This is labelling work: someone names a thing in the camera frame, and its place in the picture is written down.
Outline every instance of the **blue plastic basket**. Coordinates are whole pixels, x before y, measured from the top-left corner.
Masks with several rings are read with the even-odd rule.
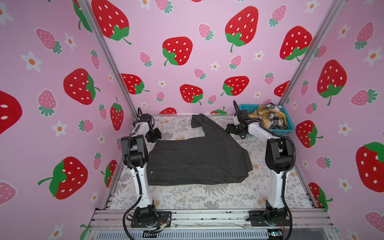
[[[256,105],[256,104],[241,104],[239,106],[240,110],[246,110],[249,114],[253,113],[258,107],[259,105]],[[282,112],[287,117],[287,123],[288,123],[287,129],[270,129],[272,132],[275,132],[276,134],[279,134],[279,135],[284,135],[288,132],[293,132],[293,130],[295,129],[291,118],[289,117],[287,111],[285,110],[285,107],[282,107]]]

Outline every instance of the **work surface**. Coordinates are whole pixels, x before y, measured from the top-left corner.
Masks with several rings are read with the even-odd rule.
[[[226,128],[233,123],[232,116],[209,116],[218,125]],[[191,116],[154,117],[155,127],[160,129],[163,140],[181,140],[202,137],[201,127],[191,128]],[[253,170],[241,183],[217,185],[149,186],[157,209],[260,209],[265,208],[269,195],[270,170],[265,164],[266,145],[250,134],[245,139],[233,135],[248,151]],[[155,143],[147,143],[150,152]],[[286,202],[290,208],[312,208],[309,197],[294,170],[287,178]],[[124,166],[111,210],[124,210],[136,202],[136,192],[129,169]]]

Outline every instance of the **pink wallpaper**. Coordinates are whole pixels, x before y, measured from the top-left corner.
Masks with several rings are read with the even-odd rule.
[[[0,2],[0,239],[81,239],[131,128],[76,6]]]
[[[332,2],[89,1],[134,105],[151,114],[277,103]]]
[[[296,165],[344,239],[384,239],[384,2],[345,3],[285,105]]]

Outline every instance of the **ventilation grille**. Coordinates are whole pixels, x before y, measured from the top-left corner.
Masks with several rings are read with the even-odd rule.
[[[129,230],[135,240],[222,240],[222,239],[268,239],[267,229],[244,229],[244,230],[164,230],[154,237],[143,237],[143,230]],[[123,230],[101,230],[97,240],[126,240],[128,236]]]

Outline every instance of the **pinstripe fabric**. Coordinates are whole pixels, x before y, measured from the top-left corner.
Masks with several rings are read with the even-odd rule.
[[[157,141],[149,153],[149,185],[236,183],[248,177],[248,152],[205,115],[193,115],[191,126],[202,127],[205,137]]]

